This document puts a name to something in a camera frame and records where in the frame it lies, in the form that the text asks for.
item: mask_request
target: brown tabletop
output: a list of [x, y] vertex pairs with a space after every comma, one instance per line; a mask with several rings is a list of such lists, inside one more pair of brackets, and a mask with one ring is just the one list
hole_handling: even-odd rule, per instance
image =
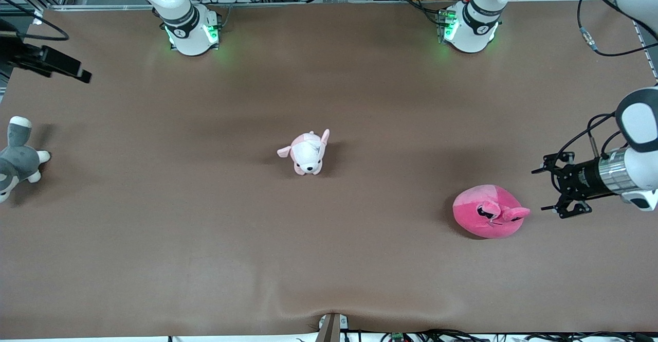
[[[149, 11], [47, 12], [94, 77], [15, 70], [0, 107], [52, 152], [0, 208], [0, 337], [300, 333], [325, 312], [381, 331], [655, 330], [656, 213], [611, 197], [560, 220], [529, 173], [655, 83], [644, 53], [592, 53], [575, 9], [510, 4], [476, 55], [408, 5], [235, 9], [199, 58]], [[638, 45], [601, 3], [583, 20], [601, 50]], [[296, 176], [276, 150], [325, 128], [324, 170]], [[454, 197], [485, 183], [534, 211], [508, 239], [454, 224]]]

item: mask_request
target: green indicator light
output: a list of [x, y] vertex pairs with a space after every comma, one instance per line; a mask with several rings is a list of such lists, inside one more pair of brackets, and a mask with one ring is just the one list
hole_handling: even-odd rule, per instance
[[214, 26], [205, 26], [204, 31], [210, 42], [217, 42], [217, 29]]
[[454, 19], [449, 26], [446, 28], [446, 34], [444, 37], [446, 40], [452, 40], [454, 38], [454, 33], [456, 33], [456, 29], [459, 28], [459, 20]]

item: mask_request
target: plush ear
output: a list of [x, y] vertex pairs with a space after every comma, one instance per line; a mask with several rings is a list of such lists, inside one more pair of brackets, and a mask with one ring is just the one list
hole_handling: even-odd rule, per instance
[[326, 129], [322, 134], [322, 138], [320, 138], [320, 142], [326, 145], [328, 141], [329, 141], [329, 129]]
[[524, 207], [514, 207], [510, 208], [503, 214], [506, 220], [514, 220], [516, 218], [524, 218], [529, 215], [531, 211], [528, 208]]
[[482, 203], [482, 211], [491, 215], [491, 218], [497, 218], [500, 215], [500, 206], [498, 203], [492, 201], [484, 201]]
[[291, 149], [292, 149], [292, 147], [290, 147], [290, 146], [288, 146], [286, 148], [281, 148], [281, 149], [277, 150], [277, 154], [279, 155], [279, 157], [285, 158], [290, 153]]

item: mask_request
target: gray plush husky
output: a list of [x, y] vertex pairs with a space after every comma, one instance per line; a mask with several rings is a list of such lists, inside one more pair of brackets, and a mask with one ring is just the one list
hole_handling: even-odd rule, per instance
[[9, 192], [21, 181], [39, 181], [39, 165], [50, 159], [50, 153], [45, 150], [35, 150], [25, 145], [31, 131], [30, 120], [11, 117], [7, 127], [7, 147], [0, 152], [0, 202], [6, 201]]

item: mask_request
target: metal cylinder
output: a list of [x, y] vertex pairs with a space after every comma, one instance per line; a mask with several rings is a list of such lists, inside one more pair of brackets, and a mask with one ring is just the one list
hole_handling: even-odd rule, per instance
[[601, 180], [611, 192], [621, 194], [641, 190], [630, 176], [625, 163], [627, 149], [613, 152], [608, 159], [599, 160], [599, 175]]

